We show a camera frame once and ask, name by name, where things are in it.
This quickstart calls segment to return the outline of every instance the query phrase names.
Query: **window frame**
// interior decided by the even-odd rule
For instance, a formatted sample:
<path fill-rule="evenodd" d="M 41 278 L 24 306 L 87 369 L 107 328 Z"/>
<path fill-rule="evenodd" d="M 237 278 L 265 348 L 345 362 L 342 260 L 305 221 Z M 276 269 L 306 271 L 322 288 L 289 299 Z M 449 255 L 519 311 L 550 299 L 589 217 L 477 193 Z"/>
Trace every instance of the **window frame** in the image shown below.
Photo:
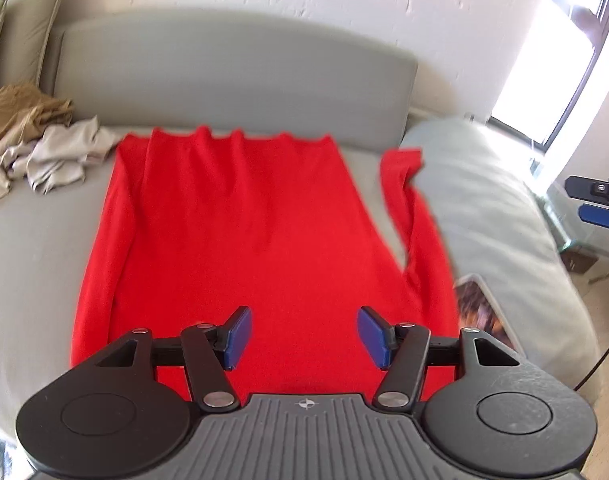
<path fill-rule="evenodd" d="M 565 14 L 567 14 L 567 16 L 569 16 L 569 19 L 572 20 L 572 22 L 587 35 L 587 37 L 589 38 L 589 40 L 591 41 L 591 43 L 593 44 L 593 47 L 594 47 L 593 55 L 591 56 L 591 59 L 589 60 L 587 69 L 585 70 L 584 74 L 582 75 L 581 81 L 579 82 L 577 88 L 575 89 L 575 92 L 571 96 L 571 100 L 569 101 L 568 105 L 566 106 L 563 114 L 560 116 L 560 119 L 558 120 L 556 126 L 553 128 L 553 130 L 549 134 L 549 136 L 545 139 L 545 142 L 538 142 L 537 140 L 532 139 L 531 137 L 524 134 L 520 130 L 515 129 L 514 127 L 510 126 L 509 124 L 506 124 L 493 116 L 489 117 L 489 120 L 487 121 L 487 124 L 494 126 L 504 132 L 507 132 L 507 133 L 511 134 L 512 136 L 517 137 L 520 140 L 523 140 L 524 142 L 528 143 L 533 148 L 535 148 L 541 152 L 546 152 L 549 149 L 549 147 L 553 144 L 553 141 L 555 140 L 557 135 L 563 129 L 563 126 L 565 125 L 566 120 L 569 118 L 569 115 L 571 114 L 573 107 L 575 106 L 576 102 L 578 102 L 578 99 L 580 98 L 582 91 L 584 90 L 585 86 L 587 85 L 587 81 L 589 80 L 589 77 L 591 76 L 591 72 L 593 71 L 593 69 L 596 65 L 596 62 L 598 61 L 598 57 L 600 57 L 600 53 L 602 52 L 602 48 L 605 44 L 605 40 L 607 39 L 607 34 L 609 33 L 609 0 L 601 0 L 600 8 L 598 9 L 597 15 L 593 14 L 590 10 L 586 9 L 586 11 L 591 12 L 591 15 L 594 16 L 594 18 L 595 18 L 595 20 L 592 20 L 590 27 L 583 27 L 583 24 L 580 21 L 578 15 L 577 14 L 574 15 L 573 11 L 575 8 L 578 9 L 578 7 L 574 7 L 572 4 L 568 3 L 566 0 L 552 0 L 552 1 L 556 5 L 558 5 L 558 7 L 560 7 L 563 10 L 563 12 Z"/>

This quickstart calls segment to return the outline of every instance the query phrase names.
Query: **metal screw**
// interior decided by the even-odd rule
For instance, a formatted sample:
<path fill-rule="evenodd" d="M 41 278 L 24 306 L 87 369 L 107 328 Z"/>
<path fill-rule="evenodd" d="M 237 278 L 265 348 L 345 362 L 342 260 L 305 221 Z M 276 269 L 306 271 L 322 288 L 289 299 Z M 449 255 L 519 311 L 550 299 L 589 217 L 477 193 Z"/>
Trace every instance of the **metal screw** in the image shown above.
<path fill-rule="evenodd" d="M 387 408 L 401 408 L 409 403 L 409 397 L 402 392 L 384 392 L 378 396 L 378 402 Z"/>
<path fill-rule="evenodd" d="M 211 392 L 202 399 L 211 408 L 226 408 L 235 402 L 235 397 L 229 392 Z"/>

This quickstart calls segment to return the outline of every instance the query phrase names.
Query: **floor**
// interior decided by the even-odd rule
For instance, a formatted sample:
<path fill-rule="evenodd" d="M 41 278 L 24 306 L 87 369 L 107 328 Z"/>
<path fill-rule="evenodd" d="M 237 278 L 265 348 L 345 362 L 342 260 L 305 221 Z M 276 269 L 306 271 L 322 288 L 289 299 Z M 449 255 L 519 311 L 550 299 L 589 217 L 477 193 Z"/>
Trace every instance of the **floor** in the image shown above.
<path fill-rule="evenodd" d="M 588 280 L 606 270 L 609 270 L 609 263 L 599 261 L 585 275 L 571 276 L 589 309 L 603 351 L 609 346 L 609 280 L 592 285 L 588 284 Z M 595 405 L 598 438 L 582 471 L 588 480 L 609 480 L 609 357 L 603 362 L 601 370 L 603 389 Z"/>

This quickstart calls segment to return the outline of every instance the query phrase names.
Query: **red sweater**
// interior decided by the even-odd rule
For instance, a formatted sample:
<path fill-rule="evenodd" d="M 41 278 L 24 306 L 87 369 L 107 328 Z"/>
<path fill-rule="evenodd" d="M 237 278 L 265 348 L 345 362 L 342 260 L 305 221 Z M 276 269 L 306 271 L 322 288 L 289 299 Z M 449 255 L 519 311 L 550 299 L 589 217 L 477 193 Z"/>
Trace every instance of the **red sweater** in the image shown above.
<path fill-rule="evenodd" d="M 358 338 L 357 312 L 457 335 L 453 279 L 421 196 L 405 187 L 419 150 L 385 153 L 385 200 L 404 241 L 401 272 L 380 240 L 339 150 L 326 136 L 214 139 L 154 130 L 118 146 L 73 330 L 72 364 L 125 332 L 177 336 L 221 324 L 239 305 L 251 340 L 229 374 L 252 392 L 373 395 L 383 373 Z M 453 378 L 427 378 L 425 393 Z M 158 380 L 185 397 L 181 370 Z"/>

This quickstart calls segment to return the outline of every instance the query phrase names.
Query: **blue gripper pad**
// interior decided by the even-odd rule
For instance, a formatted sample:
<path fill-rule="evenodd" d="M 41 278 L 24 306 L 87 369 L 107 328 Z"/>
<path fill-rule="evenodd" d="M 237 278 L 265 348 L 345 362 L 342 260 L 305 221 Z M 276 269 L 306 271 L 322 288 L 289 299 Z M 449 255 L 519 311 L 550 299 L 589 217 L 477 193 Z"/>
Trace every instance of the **blue gripper pad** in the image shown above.
<path fill-rule="evenodd" d="M 251 337 L 251 309 L 246 308 L 236 320 L 229 333 L 229 342 L 224 350 L 224 369 L 233 370 Z"/>
<path fill-rule="evenodd" d="M 365 307 L 358 310 L 358 335 L 374 364 L 382 370 L 391 365 L 392 350 L 388 344 L 388 332 L 392 330 L 391 325 L 382 319 L 375 319 Z"/>
<path fill-rule="evenodd" d="M 609 209 L 590 204 L 582 204 L 578 208 L 578 216 L 583 222 L 609 229 Z"/>

